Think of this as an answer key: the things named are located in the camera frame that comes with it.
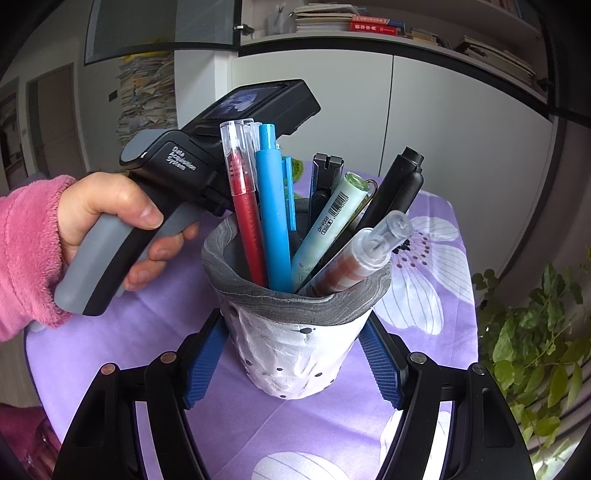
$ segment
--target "table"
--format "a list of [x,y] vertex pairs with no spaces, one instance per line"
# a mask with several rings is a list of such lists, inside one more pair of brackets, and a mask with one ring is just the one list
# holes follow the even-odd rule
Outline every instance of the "table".
[[[307,196],[309,181],[305,164],[296,192]],[[411,351],[467,368],[478,357],[476,317],[452,206],[421,192],[409,217],[410,250],[394,254],[392,287],[375,311]],[[161,278],[114,300],[101,317],[77,316],[56,330],[28,333],[31,374],[60,440],[101,365],[137,367],[176,350],[218,306],[200,263],[204,237],[218,223],[205,218],[200,238]],[[228,342],[205,398],[187,417],[212,480],[369,480],[400,420],[382,399],[359,342],[330,387],[293,401],[257,389]],[[439,478],[449,423],[450,405],[442,404],[425,478]],[[162,478],[144,404],[138,404],[138,425],[150,479]]]

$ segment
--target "person's arm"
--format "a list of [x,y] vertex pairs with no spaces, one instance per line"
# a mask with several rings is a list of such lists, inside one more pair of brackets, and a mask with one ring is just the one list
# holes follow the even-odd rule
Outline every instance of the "person's arm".
[[40,180],[0,198],[0,342],[33,319],[58,326],[70,316],[53,302],[52,288],[62,274],[57,207],[74,182]]

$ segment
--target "light green pen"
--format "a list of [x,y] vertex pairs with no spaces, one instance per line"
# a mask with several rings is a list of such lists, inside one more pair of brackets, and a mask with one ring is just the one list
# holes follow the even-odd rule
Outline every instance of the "light green pen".
[[350,171],[343,176],[316,223],[291,259],[293,292],[300,289],[316,264],[349,223],[368,192],[368,183],[359,175]]

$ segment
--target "metal screw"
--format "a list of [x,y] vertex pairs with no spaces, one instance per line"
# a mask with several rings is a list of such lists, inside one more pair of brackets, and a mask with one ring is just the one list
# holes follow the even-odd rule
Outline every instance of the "metal screw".
[[474,364],[472,365],[472,369],[478,375],[484,375],[486,373],[486,367],[482,364]]
[[115,371],[115,366],[113,364],[103,365],[100,369],[100,373],[102,373],[103,375],[110,375],[114,371]]
[[177,359],[177,354],[174,352],[165,352],[160,355],[160,361],[164,364],[171,364]]
[[413,352],[410,354],[410,359],[419,365],[422,365],[423,363],[425,363],[427,361],[427,355],[425,355],[424,353],[421,352]]

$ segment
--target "wooden floor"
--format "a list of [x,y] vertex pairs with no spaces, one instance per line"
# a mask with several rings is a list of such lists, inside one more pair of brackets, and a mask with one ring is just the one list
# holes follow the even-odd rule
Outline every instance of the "wooden floor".
[[39,406],[39,398],[25,361],[23,333],[0,343],[0,403],[15,407]]

